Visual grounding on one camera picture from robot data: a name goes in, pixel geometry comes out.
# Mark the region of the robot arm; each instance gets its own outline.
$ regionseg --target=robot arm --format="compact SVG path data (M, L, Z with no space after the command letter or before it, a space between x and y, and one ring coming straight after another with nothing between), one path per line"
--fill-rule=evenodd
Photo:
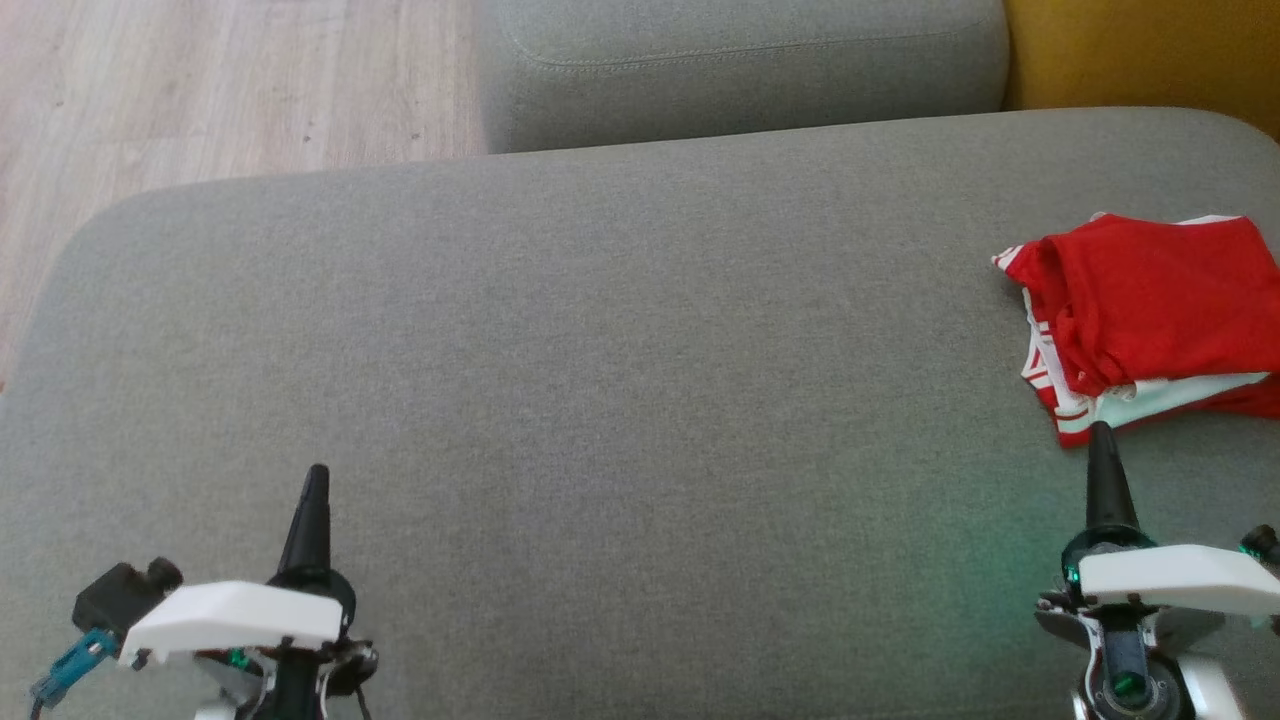
M146 574L116 565L77 597L73 621L86 635L32 687L32 719L113 656L134 670L195 659L221 687L198 720L320 720L328 697L349 694L367 719L360 685L378 653L347 637L356 592L329 565L329 469L315 465L268 584L179 587L164 559Z
M1157 547L1138 525L1111 428L1091 433L1085 529L1062 551L1068 587L1044 593L1036 612L1089 651L1076 719L1245 720L1220 664L1184 651L1224 614L1280 615L1280 579L1260 562L1280 543L1260 528L1247 553Z

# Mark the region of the seam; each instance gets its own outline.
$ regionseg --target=seam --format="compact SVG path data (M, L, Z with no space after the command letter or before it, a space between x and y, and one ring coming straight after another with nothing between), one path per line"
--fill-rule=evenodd
M947 37L954 35L960 35L968 32L978 26L987 24L992 20L991 17L974 20L966 26L943 29L937 32L922 32L910 35L892 35L881 37L845 37L845 38L814 38L814 40L794 40L782 42L762 42L756 45L733 45L723 47L713 47L710 50L677 50L673 53L659 53L654 55L635 55L630 58L608 58L604 60L556 60L552 58L545 58L538 55L529 50L509 29L506 19L500 14L495 14L494 22L498 24L498 29L502 36L507 38L508 42L516 49L517 54L522 60L530 65L539 67L548 70L559 72L593 72L593 70L609 70L616 68L622 68L627 65L634 67L654 67L654 65L668 65L668 64L687 64L698 63L704 60L721 60L728 56L750 56L750 55L765 55L772 53L785 53L794 50L814 50L823 47L832 47L838 45L859 45L859 44L872 44L872 42L890 42L890 41L902 41L902 40L922 40L929 37Z

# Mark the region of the green led light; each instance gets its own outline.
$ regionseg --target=green led light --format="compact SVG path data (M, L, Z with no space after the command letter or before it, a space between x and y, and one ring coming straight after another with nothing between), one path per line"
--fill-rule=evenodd
M1121 673L1116 678L1115 692L1120 701L1140 701L1147 694L1147 680L1137 673Z

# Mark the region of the blue connector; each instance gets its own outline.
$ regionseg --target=blue connector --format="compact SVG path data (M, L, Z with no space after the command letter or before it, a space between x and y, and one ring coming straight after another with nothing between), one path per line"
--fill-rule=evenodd
M31 687L31 696L38 706L58 705L72 685L119 651L120 644L111 633L96 628L84 633L78 643L50 666L49 674Z

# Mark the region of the wooden floor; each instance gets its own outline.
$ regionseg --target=wooden floor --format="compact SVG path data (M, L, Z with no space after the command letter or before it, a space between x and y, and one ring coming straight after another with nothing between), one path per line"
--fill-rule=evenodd
M471 3L0 0L0 383L116 200L479 152Z

